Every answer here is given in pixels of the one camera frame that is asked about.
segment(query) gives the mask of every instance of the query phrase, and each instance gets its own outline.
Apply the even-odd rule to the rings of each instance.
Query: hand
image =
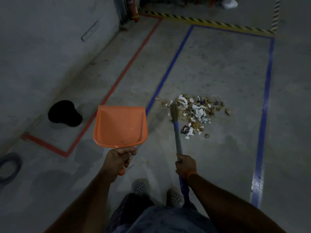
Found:
[[[117,148],[108,151],[104,164],[100,169],[100,173],[105,175],[110,183],[113,183],[123,167],[128,167],[130,157],[137,153],[136,147]]]
[[[188,156],[182,154],[176,154],[181,162],[176,162],[176,173],[183,179],[187,178],[187,173],[196,172],[196,161]]]

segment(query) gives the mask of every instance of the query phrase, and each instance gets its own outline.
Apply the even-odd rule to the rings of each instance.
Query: concrete wall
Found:
[[[118,29],[113,0],[0,0],[0,156]]]

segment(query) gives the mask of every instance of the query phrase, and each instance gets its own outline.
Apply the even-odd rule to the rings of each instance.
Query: yellow and black hazard stripe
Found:
[[[274,14],[272,19],[271,31],[274,33],[277,30],[277,25],[280,17],[280,9],[281,9],[281,0],[276,0],[274,5]]]
[[[274,31],[272,30],[266,30],[261,28],[251,28],[248,26],[240,26],[237,24],[229,24],[229,23],[220,23],[217,21],[210,21],[210,20],[204,20],[204,19],[196,19],[191,17],[184,17],[179,15],[170,15],[170,14],[164,14],[156,11],[143,11],[143,14],[148,16],[155,16],[155,17],[167,17],[167,18],[174,18],[174,19],[180,19],[185,20],[188,22],[196,23],[199,25],[209,26],[209,27],[215,27],[215,28],[225,28],[232,31],[239,31],[239,32],[252,32],[254,34],[259,35],[272,35],[274,34]]]

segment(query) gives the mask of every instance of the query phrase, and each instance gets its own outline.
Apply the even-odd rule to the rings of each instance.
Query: orange bracelet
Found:
[[[195,171],[190,171],[190,172],[188,172],[187,175],[186,175],[186,180],[188,180],[188,177],[189,177],[191,174],[198,175],[197,172],[195,172]]]

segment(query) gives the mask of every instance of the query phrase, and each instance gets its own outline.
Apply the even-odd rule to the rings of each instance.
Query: broom handle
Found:
[[[183,154],[183,150],[181,148],[178,122],[174,122],[174,132],[175,132],[175,141],[176,141],[176,151],[178,154]],[[181,193],[184,196],[185,204],[190,203],[189,186],[187,182],[184,179],[182,179],[180,176],[179,176],[179,185],[180,185]]]

